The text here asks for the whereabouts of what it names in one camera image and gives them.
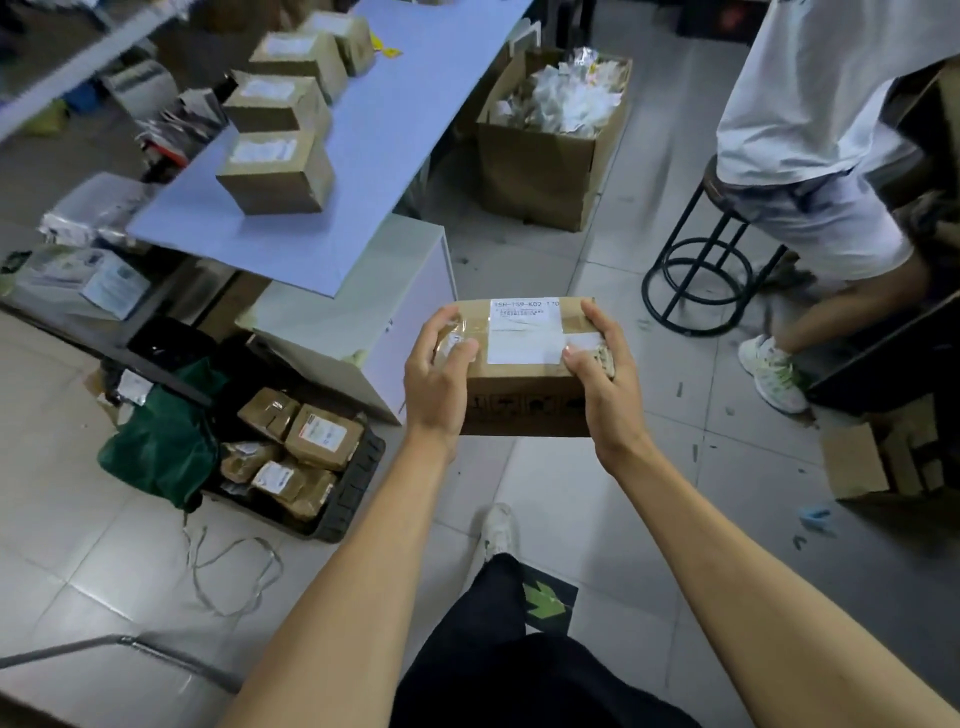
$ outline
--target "white cabinet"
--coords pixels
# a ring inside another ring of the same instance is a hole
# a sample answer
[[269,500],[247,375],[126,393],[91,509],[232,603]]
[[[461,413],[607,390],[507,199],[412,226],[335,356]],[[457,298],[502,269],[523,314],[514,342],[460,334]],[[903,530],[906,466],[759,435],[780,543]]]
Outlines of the white cabinet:
[[390,215],[336,298],[274,281],[237,325],[310,381],[403,422],[403,363],[423,322],[456,299],[444,229]]

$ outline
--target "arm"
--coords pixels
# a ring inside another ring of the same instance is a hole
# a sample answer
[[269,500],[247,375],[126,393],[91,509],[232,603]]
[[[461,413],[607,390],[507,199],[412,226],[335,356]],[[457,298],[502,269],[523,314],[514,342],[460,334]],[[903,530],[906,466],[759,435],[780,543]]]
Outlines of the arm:
[[756,725],[960,726],[948,703],[663,457],[643,423],[622,330],[593,303],[584,312],[616,366],[609,381],[585,352],[564,352],[587,391],[597,456],[650,529]]
[[221,728],[386,726],[410,628],[420,560],[467,408],[477,343],[431,364],[456,306],[438,311],[407,361],[407,431],[366,517],[270,640]]

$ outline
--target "forearm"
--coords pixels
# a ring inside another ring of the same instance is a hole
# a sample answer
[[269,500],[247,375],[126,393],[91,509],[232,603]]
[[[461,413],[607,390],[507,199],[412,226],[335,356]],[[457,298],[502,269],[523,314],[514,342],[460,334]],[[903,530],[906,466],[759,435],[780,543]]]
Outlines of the forearm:
[[661,454],[651,450],[617,479],[757,726],[960,725],[923,681]]
[[323,725],[387,725],[446,454],[440,440],[404,441],[365,518],[280,625],[223,728],[312,728],[318,716]]

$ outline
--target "tile floor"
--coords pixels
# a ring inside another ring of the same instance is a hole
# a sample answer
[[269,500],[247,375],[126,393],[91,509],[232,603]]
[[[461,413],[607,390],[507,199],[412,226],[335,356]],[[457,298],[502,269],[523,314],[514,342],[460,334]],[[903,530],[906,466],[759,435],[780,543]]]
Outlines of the tile floor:
[[[862,514],[835,509],[837,538],[811,536],[802,551],[793,546],[797,508],[828,500],[818,427],[842,418],[818,412],[817,425],[801,425],[781,417],[755,395],[734,352],[762,326],[765,305],[786,316],[790,306],[757,303],[739,330],[694,340],[659,328],[640,299],[641,276],[711,154],[746,49],[673,36],[652,6],[627,0],[601,4],[595,33],[598,46],[633,57],[636,70],[632,114],[589,229],[551,231],[483,212],[475,203],[475,155],[453,153],[431,183],[427,210],[447,228],[461,296],[596,296],[627,330],[650,426],[673,462],[748,534],[960,705],[955,536],[925,530],[919,540],[895,538]],[[99,149],[89,144],[85,153],[95,160]],[[0,165],[15,169],[27,158],[29,150],[0,150]],[[79,167],[69,171],[80,174]],[[52,200],[17,194],[0,195],[0,222],[28,231]],[[699,209],[690,224],[706,228],[712,214]],[[772,251],[754,232],[743,244],[752,255]],[[662,293],[655,287],[655,297]],[[719,312],[691,306],[683,315],[703,324]],[[147,631],[246,673],[334,547],[287,537],[208,502],[188,524],[194,535],[207,527],[204,553],[262,536],[285,572],[252,614],[223,619],[200,609],[184,568],[180,515],[95,463],[110,425],[82,387],[92,365],[0,319],[7,403],[0,418],[0,654]],[[379,430],[392,453],[398,429]],[[495,499],[516,512],[522,558],[580,587],[571,635],[621,678],[686,708],[708,728],[750,725],[649,533],[586,440],[464,438],[427,545],[406,664],[464,588],[479,522]],[[202,573],[204,589],[221,610],[235,609],[264,559],[244,544]],[[0,672],[0,690],[83,728],[212,726],[228,702],[207,684],[121,648]]]

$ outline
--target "green arrow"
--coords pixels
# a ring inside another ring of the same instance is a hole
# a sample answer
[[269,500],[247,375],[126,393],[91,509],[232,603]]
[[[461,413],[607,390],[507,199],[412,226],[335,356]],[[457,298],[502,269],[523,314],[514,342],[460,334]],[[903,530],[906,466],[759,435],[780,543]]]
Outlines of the green arrow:
[[527,612],[531,617],[548,619],[566,611],[566,605],[557,599],[556,592],[542,581],[537,582],[536,589],[529,584],[524,584],[523,593],[526,594],[527,601],[534,605],[534,608]]

